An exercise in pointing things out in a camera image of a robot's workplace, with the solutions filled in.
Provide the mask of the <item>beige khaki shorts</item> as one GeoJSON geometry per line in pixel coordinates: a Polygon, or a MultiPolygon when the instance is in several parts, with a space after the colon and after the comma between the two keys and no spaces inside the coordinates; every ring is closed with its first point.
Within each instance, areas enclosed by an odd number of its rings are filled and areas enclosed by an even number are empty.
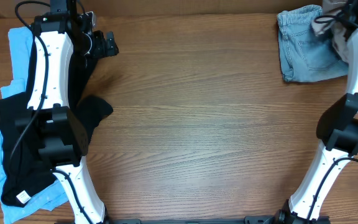
{"type": "MultiPolygon", "coordinates": [[[[352,4],[352,1],[348,0],[323,0],[322,10],[324,16],[339,16],[339,13],[345,8],[347,3],[352,4]]],[[[347,47],[347,40],[345,38],[345,33],[347,31],[346,27],[340,22],[328,22],[327,24],[318,24],[313,21],[311,23],[312,29],[315,36],[320,36],[325,34],[327,31],[332,32],[332,46],[334,47],[337,54],[340,56],[341,60],[346,63],[349,63],[349,49],[347,47]]]]}

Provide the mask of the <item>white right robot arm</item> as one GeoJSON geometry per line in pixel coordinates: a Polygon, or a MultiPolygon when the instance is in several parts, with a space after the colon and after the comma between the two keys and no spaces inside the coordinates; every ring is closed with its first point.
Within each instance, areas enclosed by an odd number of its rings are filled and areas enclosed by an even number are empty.
{"type": "Polygon", "coordinates": [[[358,0],[324,1],[277,16],[286,82],[346,76],[345,94],[320,117],[318,149],[298,189],[270,223],[328,223],[321,206],[343,168],[358,153],[358,0]]]}

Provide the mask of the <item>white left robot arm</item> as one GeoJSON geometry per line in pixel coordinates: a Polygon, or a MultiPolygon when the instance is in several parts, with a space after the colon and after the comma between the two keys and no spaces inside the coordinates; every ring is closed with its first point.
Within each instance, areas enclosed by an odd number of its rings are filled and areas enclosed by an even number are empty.
{"type": "Polygon", "coordinates": [[[96,30],[79,1],[50,1],[29,26],[37,60],[25,113],[16,120],[24,144],[63,187],[75,223],[111,223],[86,163],[90,133],[75,111],[99,59],[119,53],[112,32],[96,30]]]}

